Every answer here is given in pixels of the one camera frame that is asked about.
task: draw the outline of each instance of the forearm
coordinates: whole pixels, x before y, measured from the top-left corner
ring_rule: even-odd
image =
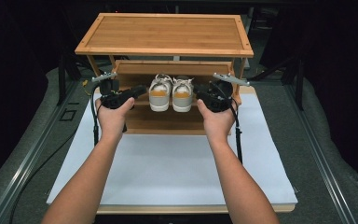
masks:
[[[101,139],[47,211],[43,223],[92,223],[118,139]]]
[[[226,141],[210,141],[233,223],[279,223],[269,200]]]

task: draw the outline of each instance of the white sneaker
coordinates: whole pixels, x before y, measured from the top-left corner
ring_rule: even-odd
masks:
[[[153,111],[166,111],[170,105],[172,79],[165,74],[157,74],[149,88],[149,103]]]
[[[173,79],[172,105],[176,112],[188,112],[193,103],[193,78],[179,76]]]

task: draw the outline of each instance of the person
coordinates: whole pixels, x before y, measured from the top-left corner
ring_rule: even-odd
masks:
[[[125,115],[134,105],[130,98],[118,109],[95,102],[101,125],[101,139],[85,162],[68,181],[46,212],[42,223],[92,223],[103,195]],[[269,200],[230,148],[227,136],[234,124],[231,110],[213,113],[197,101],[206,136],[233,223],[279,223]]]

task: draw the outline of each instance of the person's right arm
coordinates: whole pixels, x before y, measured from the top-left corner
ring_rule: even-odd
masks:
[[[202,100],[198,100],[198,107],[232,222],[279,223],[266,195],[228,144],[227,136],[234,123],[231,110],[213,113]]]

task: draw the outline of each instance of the hand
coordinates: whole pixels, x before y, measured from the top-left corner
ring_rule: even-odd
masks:
[[[199,111],[204,118],[204,129],[208,139],[215,141],[227,141],[229,131],[234,124],[234,116],[230,109],[214,113],[201,99],[197,101]]]
[[[118,109],[109,109],[101,105],[101,99],[95,101],[95,108],[98,110],[98,121],[100,121],[103,138],[120,139],[123,134],[125,116],[134,105],[134,98],[130,98]]]

